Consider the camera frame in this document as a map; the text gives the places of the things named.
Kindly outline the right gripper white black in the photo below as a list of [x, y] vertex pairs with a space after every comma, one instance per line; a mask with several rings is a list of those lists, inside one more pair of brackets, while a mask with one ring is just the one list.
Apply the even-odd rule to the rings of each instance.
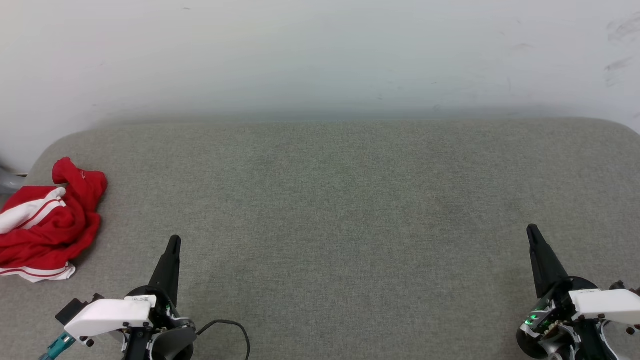
[[516, 333], [519, 348], [537, 360], [626, 360], [608, 340], [617, 323], [639, 332], [640, 299], [622, 281], [603, 290], [569, 276], [536, 224], [526, 227], [538, 298]]

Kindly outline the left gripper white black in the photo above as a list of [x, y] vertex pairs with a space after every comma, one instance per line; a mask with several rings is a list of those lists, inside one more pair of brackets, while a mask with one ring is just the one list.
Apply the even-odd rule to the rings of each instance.
[[148, 285], [125, 298], [94, 294], [92, 301], [71, 301], [64, 308], [64, 332], [86, 346], [105, 334], [120, 338], [125, 360], [190, 360], [198, 338], [195, 323], [176, 308], [181, 245], [172, 235]]

